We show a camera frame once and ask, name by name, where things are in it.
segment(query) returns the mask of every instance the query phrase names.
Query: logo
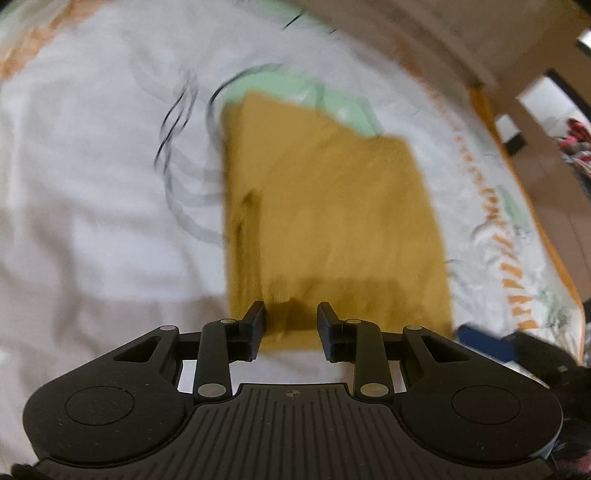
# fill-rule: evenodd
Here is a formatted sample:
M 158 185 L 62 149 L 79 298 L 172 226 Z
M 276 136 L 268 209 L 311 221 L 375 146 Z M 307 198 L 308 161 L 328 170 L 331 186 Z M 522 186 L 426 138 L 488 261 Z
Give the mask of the logo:
M 291 389 L 289 390 L 289 392 L 286 393 L 286 396 L 290 397 L 292 400 L 295 400 L 297 397 L 300 396 L 300 391 Z

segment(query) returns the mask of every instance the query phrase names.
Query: ribbed black surface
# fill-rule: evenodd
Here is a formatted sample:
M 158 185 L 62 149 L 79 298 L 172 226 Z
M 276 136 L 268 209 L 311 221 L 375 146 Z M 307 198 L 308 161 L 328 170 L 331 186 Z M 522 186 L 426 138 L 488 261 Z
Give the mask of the ribbed black surface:
M 358 402 L 343 385 L 244 385 L 225 403 L 200 406 L 184 431 L 149 458 L 92 469 L 44 460 L 38 469 L 55 480 L 537 480 L 550 474 L 542 460 L 481 469 L 439 458 L 407 436 L 389 407 Z

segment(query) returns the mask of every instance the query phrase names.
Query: bed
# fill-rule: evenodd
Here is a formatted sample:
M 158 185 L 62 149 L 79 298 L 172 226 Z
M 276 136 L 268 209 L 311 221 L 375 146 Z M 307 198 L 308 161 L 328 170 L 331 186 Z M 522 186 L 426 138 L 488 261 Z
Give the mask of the bed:
M 346 92 L 380 134 L 411 146 L 444 242 L 454 327 L 524 329 L 582 358 L 580 300 L 485 97 L 403 38 L 388 58 L 263 1 L 117 0 L 74 23 L 0 89 L 0 471 L 35 461 L 21 412 L 40 385 L 160 325 L 195 331 L 229 315 L 223 162 L 207 103 L 264 64 Z M 171 194 L 154 159 L 182 91 L 192 103 Z M 318 350 L 231 370 L 235 387 L 351 381 Z

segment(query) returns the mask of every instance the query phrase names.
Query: yellow cloth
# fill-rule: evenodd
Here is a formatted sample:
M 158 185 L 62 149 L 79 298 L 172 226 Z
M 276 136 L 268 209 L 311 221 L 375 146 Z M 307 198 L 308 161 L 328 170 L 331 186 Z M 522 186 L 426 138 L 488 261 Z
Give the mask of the yellow cloth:
M 226 120 L 230 307 L 265 302 L 263 349 L 319 346 L 321 301 L 384 332 L 451 334 L 443 246 L 403 140 L 259 93 Z

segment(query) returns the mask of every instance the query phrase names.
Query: blue object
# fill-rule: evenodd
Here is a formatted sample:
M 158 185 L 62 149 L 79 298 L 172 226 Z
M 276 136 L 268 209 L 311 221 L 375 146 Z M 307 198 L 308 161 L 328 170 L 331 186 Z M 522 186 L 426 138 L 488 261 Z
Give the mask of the blue object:
M 469 325 L 462 325 L 458 328 L 457 339 L 460 343 L 504 364 L 517 361 L 517 352 L 513 344 Z

